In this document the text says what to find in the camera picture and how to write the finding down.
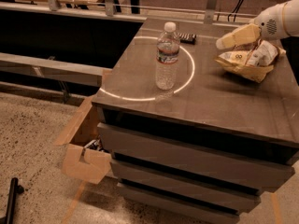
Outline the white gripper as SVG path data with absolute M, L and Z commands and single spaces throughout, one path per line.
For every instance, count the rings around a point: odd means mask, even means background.
M 262 11 L 251 19 L 249 24 L 234 29 L 216 41 L 218 49 L 229 49 L 256 41 L 260 35 L 263 39 L 281 39 L 285 37 L 282 11 L 284 4 L 277 4 Z

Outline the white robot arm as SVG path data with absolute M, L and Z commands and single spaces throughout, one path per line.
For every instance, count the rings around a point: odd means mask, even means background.
M 266 40 L 299 36 L 299 0 L 290 0 L 262 11 L 247 24 L 241 25 L 216 41 L 218 49 Z

